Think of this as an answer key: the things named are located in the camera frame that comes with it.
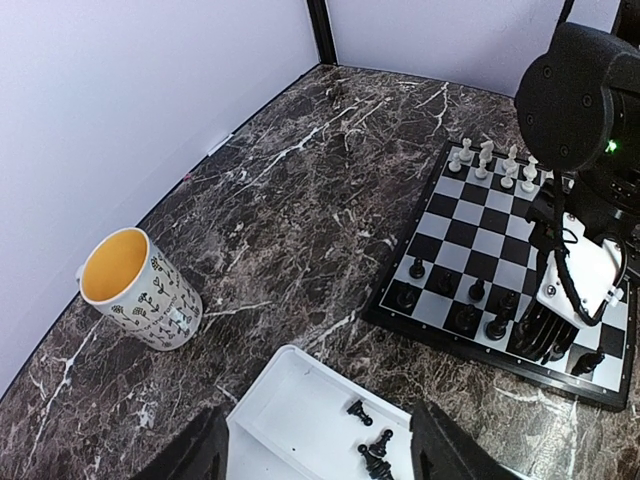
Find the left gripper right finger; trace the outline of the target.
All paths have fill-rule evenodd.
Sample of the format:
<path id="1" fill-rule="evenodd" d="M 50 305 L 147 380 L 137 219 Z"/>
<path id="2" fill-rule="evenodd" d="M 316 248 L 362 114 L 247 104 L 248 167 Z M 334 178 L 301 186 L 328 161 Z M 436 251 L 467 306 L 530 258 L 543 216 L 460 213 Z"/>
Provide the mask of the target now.
<path id="1" fill-rule="evenodd" d="M 518 479 L 432 401 L 416 403 L 410 431 L 415 479 Z"/>

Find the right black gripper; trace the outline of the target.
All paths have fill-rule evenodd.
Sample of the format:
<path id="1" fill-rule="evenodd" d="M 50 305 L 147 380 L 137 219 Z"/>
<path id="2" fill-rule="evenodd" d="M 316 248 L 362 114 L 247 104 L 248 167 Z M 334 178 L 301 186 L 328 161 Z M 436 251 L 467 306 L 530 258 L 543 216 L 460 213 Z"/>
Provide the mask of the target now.
<path id="1" fill-rule="evenodd" d="M 532 362 L 561 360 L 575 340 L 575 327 L 536 300 L 514 323 L 507 351 Z"/>

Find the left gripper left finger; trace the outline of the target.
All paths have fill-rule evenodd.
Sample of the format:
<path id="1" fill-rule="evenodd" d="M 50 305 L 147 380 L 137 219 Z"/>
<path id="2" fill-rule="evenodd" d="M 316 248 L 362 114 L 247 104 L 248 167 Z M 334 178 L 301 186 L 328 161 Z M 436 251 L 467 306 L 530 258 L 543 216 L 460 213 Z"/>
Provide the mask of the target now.
<path id="1" fill-rule="evenodd" d="M 142 479 L 226 479 L 229 430 L 220 407 L 204 408 L 140 472 Z"/>

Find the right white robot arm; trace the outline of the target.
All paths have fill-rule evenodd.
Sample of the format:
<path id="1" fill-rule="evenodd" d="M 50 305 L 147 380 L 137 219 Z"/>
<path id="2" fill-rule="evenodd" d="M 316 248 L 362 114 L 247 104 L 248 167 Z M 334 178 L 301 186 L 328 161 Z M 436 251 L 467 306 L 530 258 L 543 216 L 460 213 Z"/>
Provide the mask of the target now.
<path id="1" fill-rule="evenodd" d="M 639 5 L 610 32 L 558 21 L 514 104 L 530 153 L 550 172 L 526 212 L 536 282 L 514 350 L 561 359 L 639 276 Z"/>

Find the black chess pieces pile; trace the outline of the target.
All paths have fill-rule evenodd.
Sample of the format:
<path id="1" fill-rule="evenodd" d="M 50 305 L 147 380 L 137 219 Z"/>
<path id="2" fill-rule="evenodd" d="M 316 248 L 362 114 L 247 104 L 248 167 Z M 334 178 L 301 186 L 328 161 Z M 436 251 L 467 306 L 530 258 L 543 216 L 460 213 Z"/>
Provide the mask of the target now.
<path id="1" fill-rule="evenodd" d="M 361 399 L 352 402 L 346 410 L 350 416 L 356 417 L 364 426 L 374 425 L 373 417 L 365 410 Z M 387 446 L 394 436 L 394 431 L 390 428 L 381 430 L 378 436 L 369 442 L 360 443 L 357 452 L 364 461 L 365 470 L 370 479 L 393 480 L 392 465 L 387 456 Z"/>

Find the black white chess board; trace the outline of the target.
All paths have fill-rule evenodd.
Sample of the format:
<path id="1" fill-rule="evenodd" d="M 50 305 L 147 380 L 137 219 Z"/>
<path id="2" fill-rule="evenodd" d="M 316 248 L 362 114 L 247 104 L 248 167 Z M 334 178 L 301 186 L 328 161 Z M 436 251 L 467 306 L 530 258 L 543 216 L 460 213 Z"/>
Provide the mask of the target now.
<path id="1" fill-rule="evenodd" d="M 441 176 L 446 142 L 364 312 L 366 321 L 410 339 L 507 370 L 531 382 L 620 411 L 636 344 L 637 283 L 600 324 L 582 329 L 565 354 L 541 364 L 507 344 L 533 298 L 536 248 L 525 220 L 531 201 Z"/>

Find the white chess piece row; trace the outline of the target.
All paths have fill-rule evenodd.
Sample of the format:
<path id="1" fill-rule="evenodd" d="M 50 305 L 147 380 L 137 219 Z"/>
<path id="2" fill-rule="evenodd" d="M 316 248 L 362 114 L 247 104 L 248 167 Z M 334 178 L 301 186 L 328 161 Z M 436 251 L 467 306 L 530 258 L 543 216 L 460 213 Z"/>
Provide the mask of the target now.
<path id="1" fill-rule="evenodd" d="M 470 138 L 449 148 L 441 176 L 485 190 L 501 192 L 531 201 L 553 173 L 543 170 L 532 157 L 518 159 L 512 145 L 506 156 L 496 154 L 492 140 L 474 146 Z"/>

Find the white plastic tray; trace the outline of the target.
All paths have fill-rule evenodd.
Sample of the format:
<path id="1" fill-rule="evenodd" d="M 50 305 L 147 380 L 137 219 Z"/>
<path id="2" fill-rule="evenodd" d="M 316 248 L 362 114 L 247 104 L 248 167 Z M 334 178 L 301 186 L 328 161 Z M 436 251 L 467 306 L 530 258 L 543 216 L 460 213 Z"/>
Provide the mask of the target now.
<path id="1" fill-rule="evenodd" d="M 346 413 L 357 399 L 373 417 Z M 293 345 L 281 347 L 227 418 L 229 479 L 366 479 L 357 446 L 394 431 L 386 459 L 414 476 L 410 416 Z"/>

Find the yellow patterned mug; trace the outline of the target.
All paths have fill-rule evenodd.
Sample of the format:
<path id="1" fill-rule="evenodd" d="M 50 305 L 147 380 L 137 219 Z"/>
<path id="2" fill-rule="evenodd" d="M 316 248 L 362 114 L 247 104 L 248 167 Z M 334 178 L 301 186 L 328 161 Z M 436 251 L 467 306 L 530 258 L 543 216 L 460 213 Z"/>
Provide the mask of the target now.
<path id="1" fill-rule="evenodd" d="M 77 269 L 76 282 L 89 305 L 157 351 L 186 344 L 202 320 L 197 290 L 136 227 L 103 239 Z"/>

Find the right black frame post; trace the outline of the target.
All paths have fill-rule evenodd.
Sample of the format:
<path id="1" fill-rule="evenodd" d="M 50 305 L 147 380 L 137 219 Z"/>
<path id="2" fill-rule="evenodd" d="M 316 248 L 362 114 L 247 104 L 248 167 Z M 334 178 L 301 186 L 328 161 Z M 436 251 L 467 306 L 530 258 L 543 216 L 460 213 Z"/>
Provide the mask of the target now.
<path id="1" fill-rule="evenodd" d="M 337 66 L 338 58 L 326 1 L 307 0 L 306 4 L 318 51 L 319 63 Z"/>

